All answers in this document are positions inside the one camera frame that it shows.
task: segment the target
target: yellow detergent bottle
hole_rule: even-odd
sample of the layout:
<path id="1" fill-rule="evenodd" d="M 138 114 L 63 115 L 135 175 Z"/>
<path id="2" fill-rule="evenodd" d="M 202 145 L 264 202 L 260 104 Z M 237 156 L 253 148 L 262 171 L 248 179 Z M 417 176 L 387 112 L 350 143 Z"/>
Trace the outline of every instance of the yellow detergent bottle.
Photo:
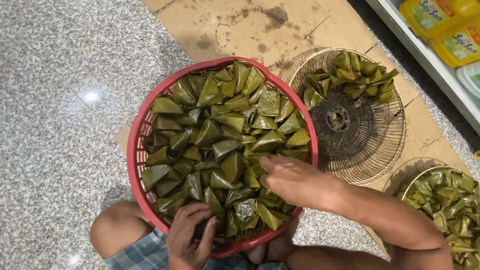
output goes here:
<path id="1" fill-rule="evenodd" d="M 417 35 L 431 39 L 480 14 L 480 1 L 407 0 L 399 10 Z"/>
<path id="2" fill-rule="evenodd" d="M 431 39 L 430 46 L 453 68 L 480 60 L 480 16 Z"/>

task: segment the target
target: red plastic basket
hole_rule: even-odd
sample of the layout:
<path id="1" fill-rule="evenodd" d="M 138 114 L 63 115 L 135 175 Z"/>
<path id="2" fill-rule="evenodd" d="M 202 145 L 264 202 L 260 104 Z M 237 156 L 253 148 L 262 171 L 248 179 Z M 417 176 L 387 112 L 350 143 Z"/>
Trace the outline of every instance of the red plastic basket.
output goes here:
<path id="1" fill-rule="evenodd" d="M 283 94 L 290 98 L 295 108 L 298 108 L 305 119 L 307 120 L 307 127 L 305 130 L 310 135 L 310 143 L 308 144 L 310 149 L 310 164 L 314 167 L 317 167 L 318 162 L 318 146 L 317 146 L 317 137 L 315 135 L 315 129 L 313 128 L 312 120 L 307 112 L 307 109 L 303 105 L 300 98 L 295 94 L 295 92 L 290 88 L 286 83 L 280 80 L 277 76 L 271 74 L 264 66 L 260 63 L 255 62 L 254 60 L 243 58 L 243 57 L 226 57 L 213 61 L 207 61 L 202 63 L 193 64 L 186 68 L 183 68 L 174 74 L 170 75 L 163 82 L 161 82 L 153 91 L 146 97 L 145 101 L 140 106 L 138 114 L 133 120 L 132 128 L 128 136 L 128 145 L 127 145 L 127 168 L 128 176 L 130 179 L 130 185 L 132 186 L 133 194 L 138 201 L 138 204 L 148 216 L 150 221 L 155 227 L 161 230 L 163 233 L 167 234 L 171 225 L 171 220 L 160 215 L 156 209 L 155 204 L 155 195 L 151 192 L 145 190 L 142 183 L 140 172 L 145 169 L 145 161 L 148 157 L 148 153 L 142 147 L 142 140 L 148 135 L 152 129 L 152 120 L 153 115 L 150 114 L 150 106 L 153 100 L 158 96 L 158 94 L 168 91 L 171 92 L 173 85 L 188 72 L 201 71 L 201 70 L 210 70 L 210 69 L 221 69 L 225 68 L 233 63 L 234 60 L 245 60 L 250 63 L 250 65 L 255 66 L 264 76 L 265 82 L 273 88 L 278 88 Z M 301 212 L 301 208 L 297 207 L 292 214 L 292 219 L 297 217 Z M 271 230 L 264 230 L 257 233 L 251 239 L 243 239 L 238 243 L 233 243 L 228 246 L 218 245 L 212 251 L 213 258 L 225 258 L 232 256 L 242 250 L 260 245 L 262 243 L 268 242 L 281 233 L 287 226 L 290 224 L 291 220 L 285 223 L 275 232 Z"/>

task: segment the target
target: foot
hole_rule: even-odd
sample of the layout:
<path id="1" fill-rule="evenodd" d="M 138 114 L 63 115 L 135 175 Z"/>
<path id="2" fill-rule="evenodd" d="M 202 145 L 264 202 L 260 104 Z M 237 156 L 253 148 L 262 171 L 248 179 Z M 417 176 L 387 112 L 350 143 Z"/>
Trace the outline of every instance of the foot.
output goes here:
<path id="1" fill-rule="evenodd" d="M 296 248 L 292 238 L 297 231 L 303 211 L 281 234 L 268 242 L 267 261 L 285 261 L 288 255 Z"/>
<path id="2" fill-rule="evenodd" d="M 263 243 L 256 247 L 252 247 L 243 251 L 244 257 L 246 257 L 246 259 L 248 259 L 248 261 L 254 265 L 259 265 L 264 263 L 266 253 L 267 253 L 267 243 Z"/>

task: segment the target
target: bottle label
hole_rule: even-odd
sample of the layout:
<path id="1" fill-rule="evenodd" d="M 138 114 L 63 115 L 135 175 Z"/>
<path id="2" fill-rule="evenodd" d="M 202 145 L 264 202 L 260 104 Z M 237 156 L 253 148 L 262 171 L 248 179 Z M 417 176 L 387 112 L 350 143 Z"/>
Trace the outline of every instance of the bottle label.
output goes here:
<path id="1" fill-rule="evenodd" d="M 477 74 L 477 75 L 473 75 L 470 77 L 470 79 L 472 80 L 472 82 L 475 84 L 475 86 L 480 89 L 480 74 Z"/>
<path id="2" fill-rule="evenodd" d="M 480 51 L 480 35 L 473 28 L 453 34 L 453 36 L 444 39 L 447 50 L 455 55 L 458 60 L 478 55 Z"/>
<path id="3" fill-rule="evenodd" d="M 445 0 L 421 0 L 413 6 L 412 13 L 417 23 L 425 31 L 455 16 L 455 13 L 445 3 Z"/>

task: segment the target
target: white bottle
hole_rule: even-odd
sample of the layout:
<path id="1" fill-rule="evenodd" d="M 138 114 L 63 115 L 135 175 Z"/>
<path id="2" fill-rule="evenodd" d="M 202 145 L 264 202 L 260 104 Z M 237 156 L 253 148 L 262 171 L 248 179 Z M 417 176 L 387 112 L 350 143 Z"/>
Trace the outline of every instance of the white bottle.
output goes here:
<path id="1" fill-rule="evenodd" d="M 459 67 L 456 76 L 472 95 L 480 98 L 480 61 Z"/>

